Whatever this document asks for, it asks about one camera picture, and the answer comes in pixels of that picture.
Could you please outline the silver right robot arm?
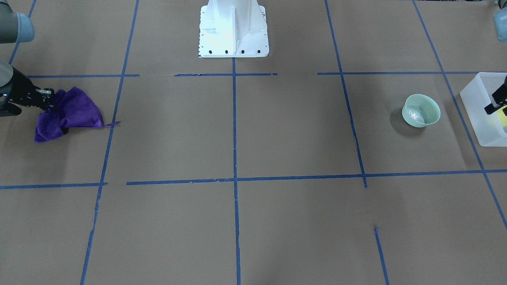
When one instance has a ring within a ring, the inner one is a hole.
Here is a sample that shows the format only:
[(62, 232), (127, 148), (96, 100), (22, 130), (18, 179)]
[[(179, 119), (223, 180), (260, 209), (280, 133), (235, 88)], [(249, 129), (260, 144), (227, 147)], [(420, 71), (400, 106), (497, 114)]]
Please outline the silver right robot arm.
[[(0, 4), (0, 42), (2, 44), (26, 43), (35, 35), (29, 16), (15, 12), (6, 0)], [(0, 63), (1, 117), (18, 116), (21, 106), (42, 110), (54, 108), (54, 90), (41, 89), (15, 69), (11, 64)]]

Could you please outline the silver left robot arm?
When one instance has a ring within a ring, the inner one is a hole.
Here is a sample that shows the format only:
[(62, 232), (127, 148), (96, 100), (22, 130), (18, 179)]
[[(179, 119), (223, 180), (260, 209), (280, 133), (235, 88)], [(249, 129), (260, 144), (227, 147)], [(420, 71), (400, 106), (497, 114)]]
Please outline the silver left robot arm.
[[(507, 41), (507, 2), (505, 0), (495, 0), (494, 3), (498, 6), (499, 10), (493, 15), (493, 22), (496, 28), (496, 34), (499, 42), (505, 43)], [(505, 77), (503, 83), (493, 92), (492, 103), (487, 105), (484, 110), (487, 115), (492, 115), (494, 112), (506, 107), (507, 104), (507, 78)]]

